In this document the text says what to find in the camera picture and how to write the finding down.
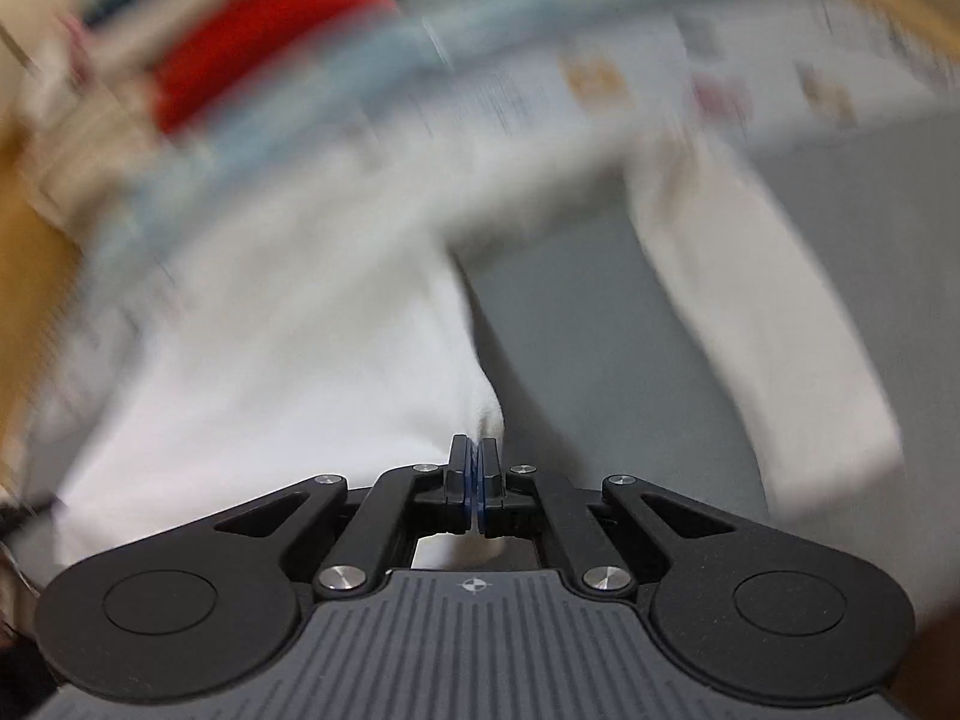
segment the light blue fabric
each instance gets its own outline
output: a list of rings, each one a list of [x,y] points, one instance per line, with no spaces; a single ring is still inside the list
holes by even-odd
[[[294,149],[316,148],[338,122],[389,98],[404,81],[452,74],[532,38],[688,0],[402,0],[404,17],[371,16],[349,34],[320,37],[296,61],[227,105],[197,143],[170,146],[136,180],[126,210],[90,248],[85,309],[113,303],[188,235],[216,218],[232,189]]]

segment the red cloth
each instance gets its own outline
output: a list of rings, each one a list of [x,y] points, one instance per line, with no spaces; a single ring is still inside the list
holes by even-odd
[[[174,132],[308,30],[375,0],[235,0],[157,66],[154,119]]]

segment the ribbed plastic surface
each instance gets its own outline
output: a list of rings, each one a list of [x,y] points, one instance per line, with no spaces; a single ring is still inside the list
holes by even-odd
[[[880,696],[754,707],[680,672],[627,605],[584,600],[553,571],[397,571],[370,598],[321,605],[270,668],[164,707],[66,688],[40,720],[893,720]]]

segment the white garment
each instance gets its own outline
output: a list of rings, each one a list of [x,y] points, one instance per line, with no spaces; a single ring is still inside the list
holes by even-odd
[[[443,463],[457,432],[497,435],[445,244],[529,231],[589,200],[589,181],[611,169],[744,416],[772,507],[847,493],[899,458],[842,304],[721,146],[626,122],[407,148],[374,172],[337,149],[306,154],[179,257],[184,310],[59,493],[61,560],[315,473],[356,487],[393,466]]]

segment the white cloth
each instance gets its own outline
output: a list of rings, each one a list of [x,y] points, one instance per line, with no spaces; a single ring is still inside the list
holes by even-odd
[[[457,432],[498,435],[445,245],[529,231],[589,201],[590,180],[611,169],[744,416],[775,509],[847,493],[899,458],[843,306],[721,146],[627,122],[398,148],[373,172],[368,154],[306,154],[179,257],[181,313],[59,493],[61,560],[315,473],[368,485],[393,466],[443,463]]]

